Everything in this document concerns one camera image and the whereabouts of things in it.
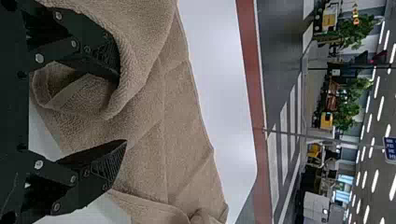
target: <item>towel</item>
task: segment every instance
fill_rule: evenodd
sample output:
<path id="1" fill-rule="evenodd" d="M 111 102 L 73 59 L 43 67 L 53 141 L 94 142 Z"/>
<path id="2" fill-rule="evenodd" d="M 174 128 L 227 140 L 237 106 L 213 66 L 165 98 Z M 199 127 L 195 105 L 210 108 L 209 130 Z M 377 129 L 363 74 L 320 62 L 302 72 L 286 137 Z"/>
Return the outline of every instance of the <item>towel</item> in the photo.
<path id="1" fill-rule="evenodd" d="M 225 223 L 219 174 L 203 124 L 174 0 L 37 0 L 82 13 L 113 34 L 120 84 L 50 63 L 31 99 L 65 154 L 126 139 L 108 194 L 133 223 Z"/>

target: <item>yellow sign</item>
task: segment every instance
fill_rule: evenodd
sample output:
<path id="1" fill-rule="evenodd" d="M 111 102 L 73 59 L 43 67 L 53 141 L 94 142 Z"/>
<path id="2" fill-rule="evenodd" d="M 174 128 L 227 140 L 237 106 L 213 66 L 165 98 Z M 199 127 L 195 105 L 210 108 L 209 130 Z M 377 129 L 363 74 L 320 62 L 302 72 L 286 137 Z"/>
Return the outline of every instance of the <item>yellow sign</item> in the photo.
<path id="1" fill-rule="evenodd" d="M 334 26 L 335 25 L 335 14 L 324 15 L 322 26 Z"/>

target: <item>window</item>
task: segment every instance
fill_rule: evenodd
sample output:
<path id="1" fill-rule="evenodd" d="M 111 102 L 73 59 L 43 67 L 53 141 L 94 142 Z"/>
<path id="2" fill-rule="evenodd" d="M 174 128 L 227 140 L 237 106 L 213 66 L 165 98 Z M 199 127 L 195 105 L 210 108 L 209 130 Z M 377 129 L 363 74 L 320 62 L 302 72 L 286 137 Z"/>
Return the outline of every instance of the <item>window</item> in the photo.
<path id="1" fill-rule="evenodd" d="M 352 185 L 353 179 L 355 179 L 355 178 L 353 176 L 350 176 L 350 175 L 339 175 L 338 176 L 338 181 L 346 183 L 348 185 Z"/>

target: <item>road marking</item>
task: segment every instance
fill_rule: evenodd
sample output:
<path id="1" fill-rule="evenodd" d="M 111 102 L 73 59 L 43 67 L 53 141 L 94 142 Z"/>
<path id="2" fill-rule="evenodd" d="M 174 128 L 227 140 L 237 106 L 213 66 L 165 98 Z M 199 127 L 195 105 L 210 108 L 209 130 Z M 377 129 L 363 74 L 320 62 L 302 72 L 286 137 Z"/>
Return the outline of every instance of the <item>road marking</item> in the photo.
<path id="1" fill-rule="evenodd" d="M 388 47 L 389 35 L 390 35 L 390 30 L 387 31 L 387 37 L 385 37 L 384 49 L 387 49 Z"/>
<path id="2" fill-rule="evenodd" d="M 303 20 L 314 10 L 314 0 L 304 0 L 304 15 Z"/>
<path id="3" fill-rule="evenodd" d="M 293 192 L 294 182 L 296 181 L 296 176 L 299 173 L 298 171 L 300 170 L 300 154 L 301 153 L 298 154 L 298 159 L 297 159 L 297 162 L 296 162 L 296 166 L 294 167 L 293 178 L 292 178 L 291 183 L 290 183 L 288 196 L 286 197 L 286 201 L 283 204 L 282 213 L 280 214 L 280 218 L 279 218 L 279 222 L 278 222 L 279 224 L 283 223 L 283 221 L 285 220 L 286 212 L 288 211 L 290 196 L 291 196 L 291 193 Z"/>
<path id="4" fill-rule="evenodd" d="M 290 92 L 290 132 L 296 133 L 296 90 L 295 86 Z M 290 160 L 293 159 L 294 151 L 296 150 L 296 136 L 292 135 L 290 137 Z"/>
<path id="5" fill-rule="evenodd" d="M 298 94 L 298 98 L 297 98 L 297 133 L 301 133 L 301 99 L 303 98 L 303 96 L 301 95 L 301 76 L 302 73 L 300 73 L 300 75 L 297 78 L 297 94 Z"/>
<path id="6" fill-rule="evenodd" d="M 279 185 L 278 185 L 278 173 L 277 173 L 277 150 L 276 150 L 276 133 L 270 133 L 268 135 L 268 161 L 269 161 L 269 172 L 270 172 L 270 186 L 271 186 L 271 203 L 272 212 L 276 210 L 277 202 L 279 201 Z"/>
<path id="7" fill-rule="evenodd" d="M 282 110 L 280 111 L 280 131 L 287 132 L 288 131 L 288 102 L 285 103 Z M 286 134 L 280 135 L 281 147 L 282 147 L 282 183 L 285 185 L 286 176 L 288 175 L 289 170 L 289 156 L 288 156 L 288 148 L 289 141 L 288 136 Z"/>
<path id="8" fill-rule="evenodd" d="M 384 28 L 385 28 L 385 22 L 382 22 L 382 27 L 381 27 L 381 34 L 379 35 L 379 41 L 378 44 L 381 44 L 382 42 L 382 35 L 384 34 Z"/>
<path id="9" fill-rule="evenodd" d="M 312 37 L 314 34 L 314 23 L 311 22 L 308 29 L 303 34 L 303 53 L 308 48 L 309 43 L 311 43 Z"/>

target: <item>white line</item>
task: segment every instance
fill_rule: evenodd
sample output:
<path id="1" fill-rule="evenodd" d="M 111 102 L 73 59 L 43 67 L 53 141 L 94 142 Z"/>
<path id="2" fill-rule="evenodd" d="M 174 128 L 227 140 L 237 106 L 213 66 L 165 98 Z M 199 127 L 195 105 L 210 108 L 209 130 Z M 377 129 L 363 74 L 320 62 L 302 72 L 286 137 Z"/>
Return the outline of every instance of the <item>white line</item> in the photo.
<path id="1" fill-rule="evenodd" d="M 370 132 L 372 120 L 373 120 L 373 114 L 370 114 L 369 121 L 368 121 L 368 124 L 367 124 L 367 133 Z"/>
<path id="2" fill-rule="evenodd" d="M 286 196 L 286 201 L 283 204 L 282 213 L 280 214 L 280 218 L 279 218 L 279 222 L 278 222 L 279 224 L 283 224 L 283 221 L 285 220 L 286 212 L 288 211 L 290 196 L 291 196 L 291 193 L 293 192 L 294 182 L 296 181 L 296 176 L 299 173 L 298 171 L 300 170 L 300 154 L 301 153 L 298 154 L 298 159 L 297 159 L 297 162 L 296 162 L 296 166 L 294 167 L 293 178 L 292 178 L 291 183 L 290 183 L 288 196 Z"/>
<path id="3" fill-rule="evenodd" d="M 363 127 L 361 127 L 361 139 L 363 139 L 363 136 L 364 136 L 364 128 L 365 128 L 365 126 L 363 124 Z"/>
<path id="4" fill-rule="evenodd" d="M 370 96 L 368 96 L 367 97 L 367 104 L 366 104 L 366 114 L 367 114 L 367 112 L 369 112 L 370 100 L 371 100 L 371 98 L 370 98 Z"/>
<path id="5" fill-rule="evenodd" d="M 382 42 L 382 35 L 384 34 L 384 28 L 385 28 L 385 21 L 382 22 L 381 34 L 379 35 L 379 42 L 378 42 L 378 44 L 381 44 L 381 42 Z"/>
<path id="6" fill-rule="evenodd" d="M 260 43 L 260 29 L 259 29 L 259 15 L 258 15 L 258 9 L 257 9 L 257 1 L 254 1 L 254 15 L 255 15 L 255 21 L 256 21 L 256 36 L 257 36 L 257 48 L 258 53 L 259 53 L 259 64 L 262 64 L 262 51 L 261 51 L 261 43 Z M 260 80 L 261 80 L 261 86 L 262 86 L 262 113 L 264 114 L 264 125 L 267 127 L 267 114 L 265 110 L 265 95 L 264 95 L 264 80 L 262 76 L 262 66 L 259 66 L 260 69 Z M 265 139 L 268 138 L 267 132 L 265 132 Z"/>
<path id="7" fill-rule="evenodd" d="M 370 78 L 370 81 L 374 81 L 374 79 L 375 79 L 375 73 L 376 73 L 376 66 L 374 66 L 372 78 Z"/>
<path id="8" fill-rule="evenodd" d="M 302 73 L 297 78 L 297 94 L 298 94 L 298 99 L 297 99 L 297 133 L 301 133 L 301 100 L 303 96 L 301 95 L 301 87 L 302 87 L 302 79 L 301 79 Z"/>
<path id="9" fill-rule="evenodd" d="M 396 44 L 393 44 L 393 49 L 392 49 L 392 53 L 390 54 L 389 63 L 393 63 L 393 61 L 395 60 L 395 53 L 396 53 Z"/>
<path id="10" fill-rule="evenodd" d="M 384 49 L 387 49 L 388 47 L 389 35 L 390 35 L 390 30 L 387 31 L 387 37 L 385 37 Z"/>
<path id="11" fill-rule="evenodd" d="M 305 52 L 306 48 L 308 48 L 309 43 L 311 43 L 312 37 L 314 33 L 314 23 L 311 22 L 308 29 L 303 34 L 303 53 Z"/>
<path id="12" fill-rule="evenodd" d="M 281 132 L 288 131 L 288 102 L 285 103 L 282 110 L 280 111 L 280 131 Z M 280 140 L 281 140 L 280 145 L 282 148 L 282 183 L 284 185 L 285 181 L 286 181 L 286 176 L 288 175 L 288 170 L 289 170 L 288 136 L 286 134 L 281 134 Z"/>
<path id="13" fill-rule="evenodd" d="M 278 173 L 277 173 L 277 151 L 276 151 L 276 133 L 270 133 L 268 135 L 268 162 L 270 171 L 270 186 L 271 186 L 271 203 L 273 213 L 276 210 L 277 202 L 279 201 L 279 185 L 278 185 Z"/>
<path id="14" fill-rule="evenodd" d="M 296 97 L 295 97 L 295 86 L 290 92 L 290 132 L 296 133 Z M 290 160 L 293 159 L 294 151 L 296 149 L 296 136 L 290 137 Z"/>
<path id="15" fill-rule="evenodd" d="M 378 108 L 378 114 L 376 115 L 376 120 L 380 121 L 381 120 L 381 115 L 382 115 L 382 108 L 384 107 L 384 100 L 385 97 L 381 97 L 381 102 L 379 103 L 379 108 Z"/>
<path id="16" fill-rule="evenodd" d="M 378 94 L 378 87 L 379 87 L 379 81 L 381 80 L 381 77 L 376 78 L 376 83 L 375 83 L 375 90 L 374 90 L 374 98 L 376 98 L 376 95 Z"/>
<path id="17" fill-rule="evenodd" d="M 314 10 L 314 0 L 304 0 L 303 20 Z"/>

